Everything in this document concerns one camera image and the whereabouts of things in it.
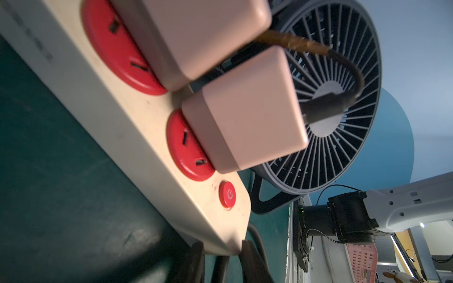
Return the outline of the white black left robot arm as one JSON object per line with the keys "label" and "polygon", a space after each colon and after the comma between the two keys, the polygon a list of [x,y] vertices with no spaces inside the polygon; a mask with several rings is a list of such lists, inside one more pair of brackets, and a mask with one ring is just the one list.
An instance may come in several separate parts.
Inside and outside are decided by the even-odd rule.
{"label": "white black left robot arm", "polygon": [[[335,244],[323,251],[332,283],[375,283],[378,237],[453,218],[453,172],[408,185],[344,193],[327,205],[296,206],[292,210],[290,258],[305,274],[310,270],[309,238],[324,237]],[[238,257],[243,283],[274,283],[263,239],[248,223],[252,241],[244,240]],[[207,248],[192,245],[178,270],[175,283],[204,283]]]}

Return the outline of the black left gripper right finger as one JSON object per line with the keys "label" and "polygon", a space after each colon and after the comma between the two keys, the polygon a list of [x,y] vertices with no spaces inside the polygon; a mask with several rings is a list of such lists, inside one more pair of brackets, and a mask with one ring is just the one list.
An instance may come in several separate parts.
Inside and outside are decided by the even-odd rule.
{"label": "black left gripper right finger", "polygon": [[243,241],[239,260],[243,270],[244,283],[273,283],[274,280],[251,241]]}

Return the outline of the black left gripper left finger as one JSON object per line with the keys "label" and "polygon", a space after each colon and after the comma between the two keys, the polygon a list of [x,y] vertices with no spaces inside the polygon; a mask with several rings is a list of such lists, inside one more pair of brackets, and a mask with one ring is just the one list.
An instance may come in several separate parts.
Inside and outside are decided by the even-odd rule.
{"label": "black left gripper left finger", "polygon": [[174,283],[203,283],[205,280],[205,250],[203,242],[194,243],[180,264]]}

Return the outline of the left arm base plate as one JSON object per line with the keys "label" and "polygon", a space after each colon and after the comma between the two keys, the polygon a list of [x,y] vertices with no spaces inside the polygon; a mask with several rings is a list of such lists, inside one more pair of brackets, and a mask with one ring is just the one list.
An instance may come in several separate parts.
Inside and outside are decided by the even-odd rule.
{"label": "left arm base plate", "polygon": [[306,236],[303,235],[304,228],[300,222],[300,211],[303,210],[304,200],[303,197],[298,198],[293,202],[293,231],[292,231],[292,248],[293,254],[297,259],[298,266],[304,271],[308,272],[309,267],[309,252],[307,251]]}

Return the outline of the white red power strip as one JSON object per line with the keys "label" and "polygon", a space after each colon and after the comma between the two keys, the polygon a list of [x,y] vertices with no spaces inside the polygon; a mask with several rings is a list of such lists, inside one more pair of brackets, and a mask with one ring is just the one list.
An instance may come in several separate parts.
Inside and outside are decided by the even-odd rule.
{"label": "white red power strip", "polygon": [[239,254],[251,214],[239,175],[194,181],[168,148],[167,122],[190,89],[151,96],[118,78],[92,46],[82,6],[2,1],[1,35],[184,240]]}

